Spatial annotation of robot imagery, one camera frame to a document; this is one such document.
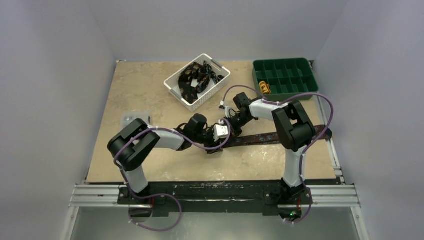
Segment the maroon blue floral tie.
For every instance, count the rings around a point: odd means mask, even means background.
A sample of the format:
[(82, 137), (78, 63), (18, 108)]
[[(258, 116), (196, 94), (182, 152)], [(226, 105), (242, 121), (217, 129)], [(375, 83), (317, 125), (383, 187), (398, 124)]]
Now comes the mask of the maroon blue floral tie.
[[(315, 136), (312, 140), (330, 140), (333, 137), (333, 132), (330, 128), (324, 131), (325, 125), (315, 125)], [(261, 133), (255, 135), (238, 136), (231, 138), (222, 148), (243, 147), (243, 146), (258, 146), (258, 145), (275, 145), (279, 144), (277, 132)]]

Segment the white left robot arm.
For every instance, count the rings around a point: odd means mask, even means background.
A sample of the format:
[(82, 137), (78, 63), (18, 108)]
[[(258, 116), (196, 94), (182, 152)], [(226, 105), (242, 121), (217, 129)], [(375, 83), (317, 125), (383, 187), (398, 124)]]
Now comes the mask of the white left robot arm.
[(142, 205), (149, 199), (143, 164), (153, 149), (184, 151), (195, 146), (213, 152), (229, 141), (231, 130), (228, 120), (209, 126), (201, 114), (173, 129), (155, 127), (136, 118), (108, 142), (107, 149), (131, 189), (130, 199)]

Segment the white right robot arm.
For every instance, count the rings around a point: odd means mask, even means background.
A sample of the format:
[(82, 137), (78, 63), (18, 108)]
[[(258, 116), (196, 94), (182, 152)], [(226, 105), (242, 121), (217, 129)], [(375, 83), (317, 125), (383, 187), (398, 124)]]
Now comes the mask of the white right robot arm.
[(263, 98), (249, 99), (243, 92), (233, 101), (238, 109), (235, 113), (232, 114), (233, 110), (227, 106), (222, 108), (235, 136), (239, 136), (242, 127), (252, 120), (266, 119), (274, 123), (278, 141), (285, 148), (280, 196), (284, 202), (294, 203), (306, 188), (303, 177), (305, 151), (316, 135), (306, 110), (299, 101), (276, 103)]

